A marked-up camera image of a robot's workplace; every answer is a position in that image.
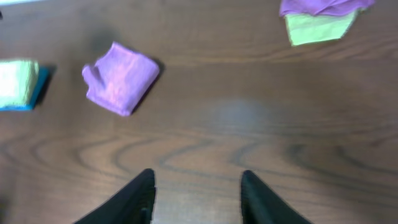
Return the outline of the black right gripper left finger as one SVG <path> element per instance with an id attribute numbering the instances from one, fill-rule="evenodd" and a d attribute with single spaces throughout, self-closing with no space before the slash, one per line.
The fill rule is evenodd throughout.
<path id="1" fill-rule="evenodd" d="M 156 197 L 155 172 L 139 175 L 75 224 L 150 224 Z"/>

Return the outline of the pink microfiber cloth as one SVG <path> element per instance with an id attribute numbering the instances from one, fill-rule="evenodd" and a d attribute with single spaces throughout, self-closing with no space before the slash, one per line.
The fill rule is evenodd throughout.
<path id="1" fill-rule="evenodd" d="M 120 116 L 129 116 L 160 73 L 149 57 L 113 42 L 94 64 L 83 67 L 86 97 Z"/>

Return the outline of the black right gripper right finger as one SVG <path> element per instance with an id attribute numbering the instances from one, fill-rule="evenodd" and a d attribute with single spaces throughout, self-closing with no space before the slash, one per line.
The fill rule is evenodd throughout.
<path id="1" fill-rule="evenodd" d="M 311 224 L 251 170 L 242 173 L 240 201 L 243 224 Z"/>

